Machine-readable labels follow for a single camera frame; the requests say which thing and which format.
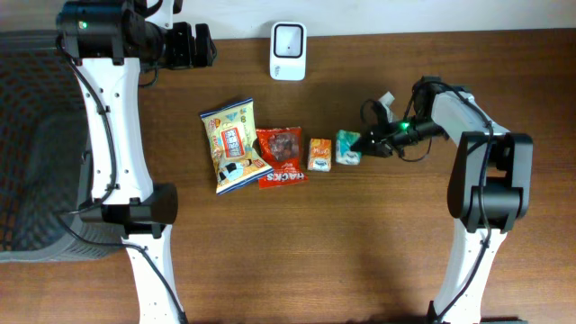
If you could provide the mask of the green tissue pack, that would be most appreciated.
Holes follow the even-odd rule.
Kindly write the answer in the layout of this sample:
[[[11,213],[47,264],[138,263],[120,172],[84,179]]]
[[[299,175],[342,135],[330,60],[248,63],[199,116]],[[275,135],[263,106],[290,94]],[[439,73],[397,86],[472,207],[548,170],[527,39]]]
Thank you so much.
[[[360,164],[361,153],[351,147],[360,139],[361,134],[349,130],[339,130],[336,135],[336,162],[341,165],[356,166]]]

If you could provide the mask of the orange tissue pack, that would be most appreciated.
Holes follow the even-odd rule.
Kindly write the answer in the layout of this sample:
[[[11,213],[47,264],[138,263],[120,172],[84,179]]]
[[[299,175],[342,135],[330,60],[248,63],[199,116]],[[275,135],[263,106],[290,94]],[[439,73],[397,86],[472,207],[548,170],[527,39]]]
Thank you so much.
[[[329,172],[331,169],[331,148],[330,139],[311,139],[307,168],[310,171]]]

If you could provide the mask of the red snack bag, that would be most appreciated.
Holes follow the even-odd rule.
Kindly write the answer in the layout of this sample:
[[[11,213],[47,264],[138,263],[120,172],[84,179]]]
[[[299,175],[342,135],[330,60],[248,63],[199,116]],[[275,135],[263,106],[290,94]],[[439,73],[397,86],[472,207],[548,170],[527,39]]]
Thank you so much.
[[[260,189],[297,185],[308,181],[301,169],[302,128],[257,129],[261,157],[273,172],[258,180]]]

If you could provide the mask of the yellow wet wipes pack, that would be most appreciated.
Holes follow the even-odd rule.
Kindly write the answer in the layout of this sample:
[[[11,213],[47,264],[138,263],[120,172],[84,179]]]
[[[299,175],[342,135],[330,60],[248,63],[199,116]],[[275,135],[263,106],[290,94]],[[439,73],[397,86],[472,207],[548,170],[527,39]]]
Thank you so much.
[[[216,194],[232,192],[273,172],[254,148],[257,131],[252,98],[202,112],[200,118],[209,141]]]

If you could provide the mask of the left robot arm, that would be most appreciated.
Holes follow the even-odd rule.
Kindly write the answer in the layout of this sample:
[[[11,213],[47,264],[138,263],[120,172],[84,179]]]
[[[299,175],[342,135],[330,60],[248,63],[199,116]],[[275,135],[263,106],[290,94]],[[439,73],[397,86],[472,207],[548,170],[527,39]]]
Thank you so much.
[[[56,20],[56,46],[80,85],[89,130],[92,186],[72,215],[114,232],[104,240],[78,231],[73,237],[128,253],[142,323],[187,320],[170,248],[177,191],[151,179],[138,107],[143,73],[206,68],[216,58],[206,24],[175,21],[182,7],[171,0],[68,1]]]

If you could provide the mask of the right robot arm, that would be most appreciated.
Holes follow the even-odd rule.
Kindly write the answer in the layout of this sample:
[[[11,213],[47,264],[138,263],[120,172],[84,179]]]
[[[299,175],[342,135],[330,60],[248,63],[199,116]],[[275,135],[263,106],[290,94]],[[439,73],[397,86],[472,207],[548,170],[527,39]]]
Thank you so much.
[[[404,149],[435,137],[451,140],[456,156],[447,187],[454,239],[428,323],[479,323],[492,264],[516,221],[527,214],[534,142],[496,123],[461,85],[423,76],[411,90],[403,117],[373,102],[376,124],[351,150],[364,155],[405,157]]]

